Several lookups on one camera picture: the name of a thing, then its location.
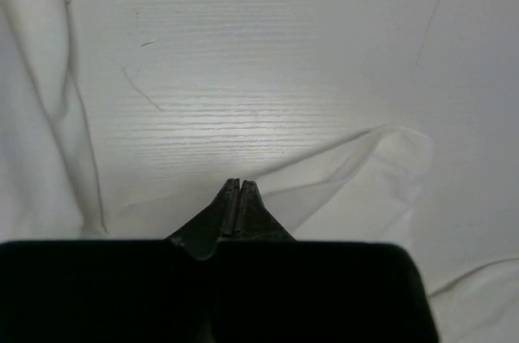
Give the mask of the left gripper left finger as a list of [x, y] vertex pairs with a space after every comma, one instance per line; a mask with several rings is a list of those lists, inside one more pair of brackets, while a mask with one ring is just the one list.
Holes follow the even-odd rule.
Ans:
[[228, 179], [212, 202], [166, 239], [194, 259], [207, 259], [222, 237], [232, 236], [239, 202], [239, 179]]

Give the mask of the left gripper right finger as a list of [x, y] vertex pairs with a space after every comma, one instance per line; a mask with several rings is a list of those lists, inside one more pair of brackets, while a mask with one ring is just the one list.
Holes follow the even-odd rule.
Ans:
[[287, 241], [294, 238], [266, 209], [257, 184], [244, 181], [237, 208], [237, 238], [256, 241]]

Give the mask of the white shirt red logo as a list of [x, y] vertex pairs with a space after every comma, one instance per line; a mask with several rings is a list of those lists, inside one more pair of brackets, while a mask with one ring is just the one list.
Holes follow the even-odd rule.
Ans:
[[1, 239], [165, 238], [229, 178], [518, 339], [518, 0], [1, 0]]

